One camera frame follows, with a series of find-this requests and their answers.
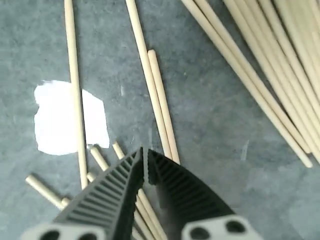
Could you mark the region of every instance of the white paper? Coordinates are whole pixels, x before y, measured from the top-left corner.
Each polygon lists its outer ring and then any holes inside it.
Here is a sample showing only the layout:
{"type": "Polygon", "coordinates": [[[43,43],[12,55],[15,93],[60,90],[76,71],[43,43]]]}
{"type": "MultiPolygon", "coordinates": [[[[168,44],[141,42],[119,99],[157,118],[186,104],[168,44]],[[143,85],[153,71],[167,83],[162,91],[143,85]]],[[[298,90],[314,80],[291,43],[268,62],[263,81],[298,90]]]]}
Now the white paper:
{"type": "MultiPolygon", "coordinates": [[[[50,155],[77,152],[77,135],[71,83],[45,81],[34,90],[39,109],[34,116],[34,134],[38,150],[50,155]]],[[[104,103],[82,90],[85,136],[87,144],[109,148],[104,103]]]]}

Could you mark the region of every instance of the blue-gray floor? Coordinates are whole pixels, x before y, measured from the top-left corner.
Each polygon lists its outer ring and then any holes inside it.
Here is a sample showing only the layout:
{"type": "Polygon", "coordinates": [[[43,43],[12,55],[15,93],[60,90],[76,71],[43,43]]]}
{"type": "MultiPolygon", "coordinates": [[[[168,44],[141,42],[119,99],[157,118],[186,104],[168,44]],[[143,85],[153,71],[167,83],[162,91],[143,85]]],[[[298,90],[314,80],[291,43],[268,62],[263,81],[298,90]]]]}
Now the blue-gray floor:
{"type": "MultiPolygon", "coordinates": [[[[262,75],[225,6],[210,3],[262,75]]],[[[125,0],[74,5],[80,78],[104,102],[110,140],[126,152],[140,145],[161,151],[125,0]]],[[[265,239],[319,239],[317,164],[303,166],[179,0],[137,5],[146,44],[158,54],[181,164],[265,239]]],[[[29,173],[61,196],[80,191],[76,154],[37,150],[34,89],[42,80],[69,81],[63,0],[0,0],[1,239],[59,213],[24,182],[29,173]]],[[[103,153],[116,161],[111,148],[103,153]]]]}

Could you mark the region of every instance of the short wooden dowel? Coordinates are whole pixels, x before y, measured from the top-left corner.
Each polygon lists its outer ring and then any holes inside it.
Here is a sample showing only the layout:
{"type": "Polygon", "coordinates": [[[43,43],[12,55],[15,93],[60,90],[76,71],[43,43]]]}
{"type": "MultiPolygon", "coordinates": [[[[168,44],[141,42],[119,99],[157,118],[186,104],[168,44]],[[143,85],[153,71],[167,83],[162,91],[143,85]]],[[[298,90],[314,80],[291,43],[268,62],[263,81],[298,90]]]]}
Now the short wooden dowel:
{"type": "Polygon", "coordinates": [[[29,175],[26,177],[25,181],[58,209],[62,210],[65,208],[64,204],[62,203],[62,199],[48,187],[46,187],[42,182],[36,179],[35,176],[29,175]]]}

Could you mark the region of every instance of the bundle of wooden dowels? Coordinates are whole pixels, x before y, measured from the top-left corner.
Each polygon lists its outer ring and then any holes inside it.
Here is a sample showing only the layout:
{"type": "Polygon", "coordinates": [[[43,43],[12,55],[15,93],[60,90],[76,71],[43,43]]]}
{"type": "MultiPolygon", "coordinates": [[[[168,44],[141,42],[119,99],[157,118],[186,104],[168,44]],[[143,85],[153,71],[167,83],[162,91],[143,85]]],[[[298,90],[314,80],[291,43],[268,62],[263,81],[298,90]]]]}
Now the bundle of wooden dowels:
{"type": "Polygon", "coordinates": [[[223,0],[280,107],[206,0],[181,0],[307,168],[320,163],[320,12],[316,0],[223,0]]]}

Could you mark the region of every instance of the mounting hole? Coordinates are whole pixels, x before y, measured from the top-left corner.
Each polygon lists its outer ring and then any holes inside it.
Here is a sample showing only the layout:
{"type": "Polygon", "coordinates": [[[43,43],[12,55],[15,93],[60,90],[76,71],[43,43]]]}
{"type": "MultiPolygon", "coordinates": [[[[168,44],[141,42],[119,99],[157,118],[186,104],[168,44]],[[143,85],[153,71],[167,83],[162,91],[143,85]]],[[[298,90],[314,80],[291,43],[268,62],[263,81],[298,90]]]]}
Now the mounting hole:
{"type": "Polygon", "coordinates": [[[97,240],[97,236],[93,233],[86,233],[82,235],[79,240],[97,240]]]}
{"type": "Polygon", "coordinates": [[[58,240],[60,233],[57,230],[51,230],[42,235],[40,240],[58,240]]]}
{"type": "Polygon", "coordinates": [[[190,231],[193,240],[207,240],[210,238],[209,232],[203,227],[195,227],[190,231]]]}
{"type": "Polygon", "coordinates": [[[228,232],[233,234],[242,234],[246,231],[245,226],[241,222],[235,220],[228,221],[225,226],[228,232]]]}

